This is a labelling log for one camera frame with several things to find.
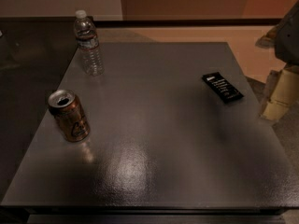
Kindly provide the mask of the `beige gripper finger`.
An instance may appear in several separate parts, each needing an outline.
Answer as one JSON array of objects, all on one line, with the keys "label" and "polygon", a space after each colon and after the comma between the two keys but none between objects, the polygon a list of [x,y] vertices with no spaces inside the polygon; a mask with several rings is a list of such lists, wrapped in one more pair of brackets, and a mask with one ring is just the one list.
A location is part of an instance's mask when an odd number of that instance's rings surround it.
[{"label": "beige gripper finger", "polygon": [[280,71],[271,70],[266,80],[260,116],[278,121],[299,100],[299,66],[287,64]]}]

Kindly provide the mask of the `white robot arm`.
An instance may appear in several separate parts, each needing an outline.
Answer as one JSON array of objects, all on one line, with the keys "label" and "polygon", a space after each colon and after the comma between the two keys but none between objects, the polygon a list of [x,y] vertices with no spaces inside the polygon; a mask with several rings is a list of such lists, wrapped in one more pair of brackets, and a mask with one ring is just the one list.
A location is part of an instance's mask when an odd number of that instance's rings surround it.
[{"label": "white robot arm", "polygon": [[275,56],[285,63],[280,71],[270,71],[260,111],[262,118],[277,121],[299,100],[299,1],[256,46],[273,48]]}]

